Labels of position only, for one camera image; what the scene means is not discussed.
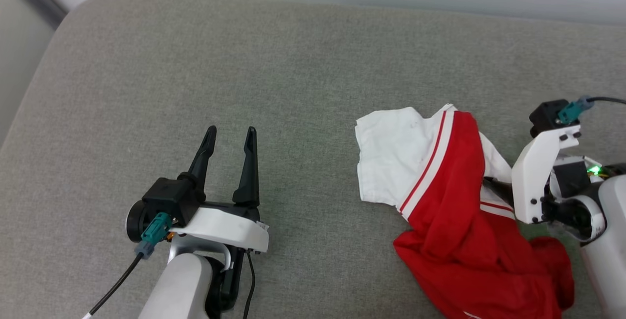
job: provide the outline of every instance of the white stripe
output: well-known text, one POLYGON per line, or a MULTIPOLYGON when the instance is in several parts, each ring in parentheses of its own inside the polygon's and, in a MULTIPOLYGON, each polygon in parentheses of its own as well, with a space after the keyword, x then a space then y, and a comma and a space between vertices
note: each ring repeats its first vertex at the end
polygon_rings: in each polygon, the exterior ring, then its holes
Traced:
POLYGON ((504 216, 504 217, 508 217, 509 219, 515 220, 514 213, 509 211, 509 210, 504 210, 504 209, 500 209, 498 207, 484 205, 483 203, 481 203, 480 209, 483 210, 484 212, 488 212, 490 214, 504 216))
POLYGON ((488 205, 499 205, 501 207, 505 207, 509 209, 510 211, 513 211, 513 208, 506 201, 489 200, 489 201, 481 201, 481 203, 486 203, 488 205))
MULTIPOLYGON (((432 183, 432 180, 436 176, 439 168, 441 167, 441 163, 443 162, 443 158, 446 156, 447 145, 450 142, 450 135, 452 133, 452 124, 454 123, 454 107, 452 110, 446 110, 446 116, 443 121, 443 127, 441 127, 441 135, 439 138, 439 145, 436 145, 437 137, 434 137, 432 149, 435 149, 435 145, 437 147, 436 152, 434 152, 434 157, 432 158, 431 165, 428 168, 428 171, 425 172, 424 178, 420 182, 420 185, 409 199, 409 202, 406 204, 404 209, 402 210, 402 216, 408 220, 409 216, 411 216, 411 212, 415 209, 415 206, 418 205, 418 201, 424 196, 424 193, 428 189, 428 186, 432 183)), ((428 154, 428 159, 424 160, 423 169, 428 165, 428 161, 430 160, 431 154, 428 154)))
POLYGON ((465 315, 467 315, 467 316, 468 316, 468 318, 480 319, 480 317, 477 317, 477 316, 476 316, 476 315, 474 315, 474 314, 469 314, 468 312, 463 312, 463 313, 465 313, 465 315))

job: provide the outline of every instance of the couch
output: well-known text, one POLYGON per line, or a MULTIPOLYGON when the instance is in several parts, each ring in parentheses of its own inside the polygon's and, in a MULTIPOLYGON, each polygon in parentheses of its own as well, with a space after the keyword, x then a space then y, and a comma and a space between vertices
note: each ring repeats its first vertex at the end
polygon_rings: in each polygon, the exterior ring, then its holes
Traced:
MULTIPOLYGON (((355 120, 446 103, 514 163, 539 103, 626 97, 626 28, 269 0, 89 0, 54 34, 0 150, 0 317, 79 318, 134 258, 130 206, 186 170, 217 125, 206 194, 229 201, 248 126, 267 254, 250 317, 440 318, 396 255, 407 223, 360 200, 355 120)), ((599 103, 572 152, 626 159, 626 107, 599 103)), ((521 226, 525 236, 544 226, 521 226)), ((599 317, 577 243, 576 302, 599 317)), ((96 318, 134 318, 168 247, 96 318)), ((246 264, 240 318, 250 286, 246 264)))

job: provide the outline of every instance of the red stripe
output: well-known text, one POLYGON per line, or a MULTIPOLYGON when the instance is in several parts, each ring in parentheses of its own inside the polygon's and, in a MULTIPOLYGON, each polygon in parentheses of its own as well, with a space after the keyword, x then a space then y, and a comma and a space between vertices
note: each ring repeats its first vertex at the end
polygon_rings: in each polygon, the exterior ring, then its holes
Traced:
POLYGON ((426 175, 426 172, 428 171, 431 163, 432 163, 432 159, 434 159, 434 155, 437 153, 437 148, 439 147, 439 141, 441 139, 441 131, 443 131, 443 122, 446 119, 446 111, 443 112, 443 116, 441 117, 441 124, 439 125, 439 133, 437 134, 437 141, 434 144, 434 150, 432 151, 432 155, 430 160, 428 161, 428 165, 426 165, 426 168, 424 169, 424 171, 422 172, 422 176, 420 176, 420 179, 418 180, 418 183, 415 184, 415 187, 413 187, 413 189, 411 189, 411 193, 409 193, 409 196, 406 197, 406 200, 404 201, 404 203, 402 203, 402 206, 400 207, 400 212, 402 212, 402 210, 404 210, 404 207, 406 206, 407 203, 409 203, 409 199, 411 199, 411 197, 413 197, 413 193, 415 193, 415 190, 418 189, 418 186, 420 185, 420 183, 422 182, 422 180, 424 179, 424 176, 426 175))
POLYGON ((492 205, 492 203, 489 203, 489 202, 483 202, 483 201, 481 201, 480 203, 481 203, 482 205, 492 206, 492 207, 496 207, 496 208, 498 208, 498 209, 503 209, 503 210, 507 210, 507 211, 513 211, 513 208, 512 208, 512 207, 506 207, 506 206, 504 206, 504 205, 492 205))

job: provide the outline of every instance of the white garment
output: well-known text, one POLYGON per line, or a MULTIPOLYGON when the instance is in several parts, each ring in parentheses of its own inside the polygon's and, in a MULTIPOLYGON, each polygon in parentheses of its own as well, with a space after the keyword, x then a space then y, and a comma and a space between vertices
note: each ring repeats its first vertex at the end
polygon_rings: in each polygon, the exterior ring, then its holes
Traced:
MULTIPOLYGON (((385 203, 400 211, 416 181, 424 179, 422 185, 426 188, 428 179, 432 180, 438 170, 436 165, 443 160, 452 128, 453 114, 445 113, 453 111, 456 107, 447 104, 431 118, 423 118, 407 107, 375 111, 358 119, 354 130, 360 148, 357 172, 361 200, 385 203)), ((480 134, 480 139, 485 155, 484 176, 510 183, 510 166, 487 137, 480 134)), ((481 200, 509 207, 485 187, 481 188, 481 200)))

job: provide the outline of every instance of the green led light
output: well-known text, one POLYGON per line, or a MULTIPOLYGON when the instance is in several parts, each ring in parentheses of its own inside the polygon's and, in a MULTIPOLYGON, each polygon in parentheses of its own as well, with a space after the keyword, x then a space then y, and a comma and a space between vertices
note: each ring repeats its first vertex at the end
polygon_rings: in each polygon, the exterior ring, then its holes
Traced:
POLYGON ((599 174, 600 170, 601 170, 600 166, 594 166, 594 167, 588 169, 587 172, 592 172, 594 175, 597 175, 597 174, 599 174))

